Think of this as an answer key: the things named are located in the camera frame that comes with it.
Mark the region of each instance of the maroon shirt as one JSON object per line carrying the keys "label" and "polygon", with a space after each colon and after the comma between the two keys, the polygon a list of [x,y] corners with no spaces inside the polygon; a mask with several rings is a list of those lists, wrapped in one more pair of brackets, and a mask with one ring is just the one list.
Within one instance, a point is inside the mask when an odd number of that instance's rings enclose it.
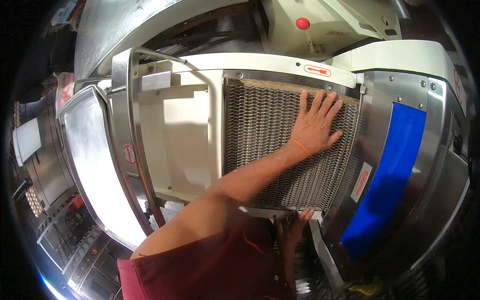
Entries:
{"label": "maroon shirt", "polygon": [[295,299],[272,238],[242,216],[225,233],[134,260],[118,260],[125,300]]}

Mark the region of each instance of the person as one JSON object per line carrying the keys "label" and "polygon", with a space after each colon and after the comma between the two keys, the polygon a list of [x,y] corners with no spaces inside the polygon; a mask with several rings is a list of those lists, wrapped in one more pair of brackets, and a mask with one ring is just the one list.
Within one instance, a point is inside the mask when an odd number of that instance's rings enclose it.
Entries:
{"label": "person", "polygon": [[301,229],[312,217],[305,209],[294,224],[276,222],[279,252],[259,218],[238,209],[282,172],[331,147],[333,118],[342,107],[335,92],[319,90],[307,107],[306,90],[291,138],[280,149],[214,182],[160,229],[129,260],[118,260],[125,300],[295,299],[293,269]]}

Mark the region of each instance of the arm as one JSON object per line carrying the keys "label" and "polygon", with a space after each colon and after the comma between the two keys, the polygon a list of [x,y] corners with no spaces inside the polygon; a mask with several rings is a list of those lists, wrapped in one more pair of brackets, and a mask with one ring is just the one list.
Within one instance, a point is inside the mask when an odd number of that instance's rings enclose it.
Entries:
{"label": "arm", "polygon": [[332,106],[336,93],[332,92],[323,100],[326,92],[320,90],[307,110],[307,95],[305,90],[300,95],[300,111],[291,134],[298,143],[290,140],[277,151],[217,180],[162,228],[148,236],[131,259],[165,252],[221,232],[229,211],[248,204],[269,183],[307,158],[308,154],[314,155],[331,147],[342,135],[337,131],[329,136],[332,120],[342,101]]}

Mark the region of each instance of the wire mesh belt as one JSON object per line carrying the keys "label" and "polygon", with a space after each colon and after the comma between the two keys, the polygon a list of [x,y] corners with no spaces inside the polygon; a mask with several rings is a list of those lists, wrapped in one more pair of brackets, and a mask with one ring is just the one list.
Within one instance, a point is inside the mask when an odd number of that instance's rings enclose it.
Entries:
{"label": "wire mesh belt", "polygon": [[[225,173],[284,145],[290,138],[299,111],[299,93],[248,86],[247,81],[229,80],[226,84]],[[313,97],[309,93],[308,107]],[[358,111],[358,102],[344,101],[331,127],[331,133],[343,131],[340,140],[330,149],[309,157],[280,175],[254,199],[255,206],[326,210],[347,163]]]}

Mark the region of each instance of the blue panel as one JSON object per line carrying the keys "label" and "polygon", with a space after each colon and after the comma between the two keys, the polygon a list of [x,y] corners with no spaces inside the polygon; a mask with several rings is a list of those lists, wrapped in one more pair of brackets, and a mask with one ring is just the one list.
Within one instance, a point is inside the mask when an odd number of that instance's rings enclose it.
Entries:
{"label": "blue panel", "polygon": [[363,254],[386,224],[417,158],[426,113],[393,103],[382,158],[360,206],[340,240],[351,258]]}

